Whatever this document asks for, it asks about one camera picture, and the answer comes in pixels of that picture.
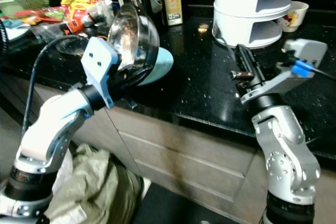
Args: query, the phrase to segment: small yellow box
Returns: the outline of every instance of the small yellow box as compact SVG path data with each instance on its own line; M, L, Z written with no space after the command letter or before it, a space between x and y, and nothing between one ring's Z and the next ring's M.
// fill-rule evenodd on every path
M182 24L181 0L163 0L167 25Z

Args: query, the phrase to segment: light blue plate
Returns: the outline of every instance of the light blue plate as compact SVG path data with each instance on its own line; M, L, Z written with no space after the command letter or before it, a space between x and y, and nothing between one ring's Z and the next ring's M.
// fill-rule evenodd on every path
M173 67L174 58L172 54L162 47L159 48L157 59L152 72L138 86L146 85L164 77Z

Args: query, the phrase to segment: stainless steel bowl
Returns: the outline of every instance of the stainless steel bowl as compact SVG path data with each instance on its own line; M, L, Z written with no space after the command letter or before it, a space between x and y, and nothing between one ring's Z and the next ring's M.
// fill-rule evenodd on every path
M118 71L137 72L154 67L159 51L159 35L153 21L140 9L124 4L115 16L108 42L121 55Z

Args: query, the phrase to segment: white stacked container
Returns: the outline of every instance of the white stacked container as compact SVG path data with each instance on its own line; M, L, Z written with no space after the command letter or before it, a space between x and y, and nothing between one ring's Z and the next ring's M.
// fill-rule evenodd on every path
M271 20L284 16L290 3L291 0L215 0L213 36L231 47L268 46L282 33Z

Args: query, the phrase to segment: blue connector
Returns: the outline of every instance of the blue connector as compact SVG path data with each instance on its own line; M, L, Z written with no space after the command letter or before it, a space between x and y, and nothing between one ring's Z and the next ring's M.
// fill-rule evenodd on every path
M295 65L292 67L292 73L296 73L306 78L313 68L313 65L308 64L302 60L297 60L295 61Z

